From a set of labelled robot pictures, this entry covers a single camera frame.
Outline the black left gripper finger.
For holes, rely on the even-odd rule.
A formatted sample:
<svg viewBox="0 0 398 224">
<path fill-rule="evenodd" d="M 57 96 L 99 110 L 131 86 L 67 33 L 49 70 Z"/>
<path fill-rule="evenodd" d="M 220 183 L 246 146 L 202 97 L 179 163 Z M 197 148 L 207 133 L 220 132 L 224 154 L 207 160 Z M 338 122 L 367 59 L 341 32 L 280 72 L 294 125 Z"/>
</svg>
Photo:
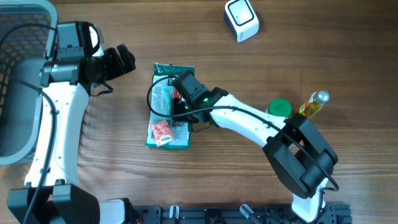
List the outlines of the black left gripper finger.
<svg viewBox="0 0 398 224">
<path fill-rule="evenodd" d="M 104 51 L 104 62 L 106 65 L 106 79 L 112 80 L 125 74 L 124 69 L 124 47 L 111 47 Z"/>
<path fill-rule="evenodd" d="M 119 56 L 123 63 L 124 73 L 129 73 L 136 69 L 136 59 L 135 56 L 127 49 L 124 44 L 117 46 L 119 51 Z"/>
</svg>

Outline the light green sachet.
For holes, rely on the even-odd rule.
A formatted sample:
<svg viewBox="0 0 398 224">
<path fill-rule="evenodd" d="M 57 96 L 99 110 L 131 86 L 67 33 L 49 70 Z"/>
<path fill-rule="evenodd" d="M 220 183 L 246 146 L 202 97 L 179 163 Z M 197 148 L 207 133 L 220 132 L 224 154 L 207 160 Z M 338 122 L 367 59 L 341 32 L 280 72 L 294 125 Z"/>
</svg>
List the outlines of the light green sachet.
<svg viewBox="0 0 398 224">
<path fill-rule="evenodd" d="M 161 106 L 160 106 L 161 113 L 166 115 L 171 115 L 174 88 L 173 86 L 162 85 L 161 90 L 162 90 Z"/>
</svg>

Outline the green glove package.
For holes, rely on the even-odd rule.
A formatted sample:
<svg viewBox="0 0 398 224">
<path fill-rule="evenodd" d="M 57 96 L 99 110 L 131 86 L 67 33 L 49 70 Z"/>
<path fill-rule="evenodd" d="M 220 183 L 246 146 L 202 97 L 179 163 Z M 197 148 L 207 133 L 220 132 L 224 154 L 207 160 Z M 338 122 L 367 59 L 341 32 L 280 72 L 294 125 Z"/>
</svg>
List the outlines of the green glove package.
<svg viewBox="0 0 398 224">
<path fill-rule="evenodd" d="M 195 67 L 193 65 L 154 64 L 152 82 L 155 83 L 155 86 L 150 95 L 150 105 L 156 112 L 161 113 L 161 86 L 172 86 L 172 77 L 181 75 L 186 70 L 194 73 Z M 187 122 L 173 122 L 170 118 L 165 118 L 165 120 L 169 122 L 174 140 L 163 145 L 162 148 L 168 150 L 188 149 L 190 147 L 190 125 Z"/>
</svg>

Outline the red sachet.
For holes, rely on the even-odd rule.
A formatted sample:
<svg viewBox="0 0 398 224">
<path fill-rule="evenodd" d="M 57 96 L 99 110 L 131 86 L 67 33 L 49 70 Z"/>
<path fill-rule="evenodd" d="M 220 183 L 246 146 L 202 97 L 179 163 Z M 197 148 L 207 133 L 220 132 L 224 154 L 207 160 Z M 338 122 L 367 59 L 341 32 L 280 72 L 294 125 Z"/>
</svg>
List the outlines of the red sachet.
<svg viewBox="0 0 398 224">
<path fill-rule="evenodd" d="M 174 89 L 174 92 L 173 92 L 173 99 L 178 99 L 178 100 L 182 99 L 182 96 L 176 89 Z"/>
</svg>

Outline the green lid jar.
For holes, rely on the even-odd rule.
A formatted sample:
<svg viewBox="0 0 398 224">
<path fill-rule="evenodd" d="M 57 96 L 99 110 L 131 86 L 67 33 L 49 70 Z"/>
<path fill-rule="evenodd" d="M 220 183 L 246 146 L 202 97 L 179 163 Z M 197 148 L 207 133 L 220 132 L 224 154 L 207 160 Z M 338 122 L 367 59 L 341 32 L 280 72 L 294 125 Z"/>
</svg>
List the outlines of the green lid jar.
<svg viewBox="0 0 398 224">
<path fill-rule="evenodd" d="M 266 113 L 288 118 L 292 114 L 292 105 L 284 98 L 276 98 L 269 103 Z"/>
</svg>

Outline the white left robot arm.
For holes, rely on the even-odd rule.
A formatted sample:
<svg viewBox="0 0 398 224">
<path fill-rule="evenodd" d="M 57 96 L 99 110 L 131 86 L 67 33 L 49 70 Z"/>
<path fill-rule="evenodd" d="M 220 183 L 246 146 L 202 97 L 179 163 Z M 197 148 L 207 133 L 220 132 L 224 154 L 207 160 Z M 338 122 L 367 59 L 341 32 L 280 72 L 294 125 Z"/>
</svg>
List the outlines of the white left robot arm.
<svg viewBox="0 0 398 224">
<path fill-rule="evenodd" d="M 133 71 L 135 57 L 123 44 L 102 49 L 89 22 L 54 27 L 58 48 L 40 71 L 42 117 L 37 148 L 21 189 L 12 189 L 7 206 L 21 223 L 137 223 L 126 198 L 99 201 L 79 186 L 77 157 L 83 114 L 93 86 Z"/>
</svg>

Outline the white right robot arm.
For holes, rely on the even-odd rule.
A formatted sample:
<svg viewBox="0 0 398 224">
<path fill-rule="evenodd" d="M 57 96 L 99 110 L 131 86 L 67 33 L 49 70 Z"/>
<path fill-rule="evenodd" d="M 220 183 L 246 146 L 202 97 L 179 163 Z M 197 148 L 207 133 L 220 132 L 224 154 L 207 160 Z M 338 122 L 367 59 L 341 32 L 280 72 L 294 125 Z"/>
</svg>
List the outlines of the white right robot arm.
<svg viewBox="0 0 398 224">
<path fill-rule="evenodd" d="M 230 129 L 262 147 L 282 184 L 294 196 L 292 211 L 304 223 L 318 222 L 326 211 L 325 191 L 338 162 L 335 151 L 313 123 L 301 114 L 274 116 L 250 107 L 226 90 L 209 90 L 190 71 L 172 81 L 188 105 L 186 115 Z"/>
</svg>

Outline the yellow oil bottle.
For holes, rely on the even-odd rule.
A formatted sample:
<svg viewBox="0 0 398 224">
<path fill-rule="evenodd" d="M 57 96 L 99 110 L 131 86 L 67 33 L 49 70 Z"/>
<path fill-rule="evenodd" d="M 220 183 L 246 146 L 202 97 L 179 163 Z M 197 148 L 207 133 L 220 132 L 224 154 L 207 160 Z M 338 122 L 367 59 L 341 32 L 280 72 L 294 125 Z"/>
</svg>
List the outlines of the yellow oil bottle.
<svg viewBox="0 0 398 224">
<path fill-rule="evenodd" d="M 307 100 L 298 110 L 298 113 L 307 118 L 312 118 L 317 114 L 324 105 L 329 101 L 330 95 L 327 91 L 314 92 L 309 100 Z"/>
</svg>

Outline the orange tissue pack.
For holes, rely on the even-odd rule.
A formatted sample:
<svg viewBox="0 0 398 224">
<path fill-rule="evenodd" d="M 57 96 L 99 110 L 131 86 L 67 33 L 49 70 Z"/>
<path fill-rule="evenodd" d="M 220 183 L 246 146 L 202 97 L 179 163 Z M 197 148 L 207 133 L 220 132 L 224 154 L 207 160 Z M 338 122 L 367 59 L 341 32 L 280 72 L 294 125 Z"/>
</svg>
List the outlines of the orange tissue pack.
<svg viewBox="0 0 398 224">
<path fill-rule="evenodd" d="M 168 144 L 174 140 L 172 130 L 167 120 L 154 122 L 150 125 L 157 147 Z"/>
</svg>

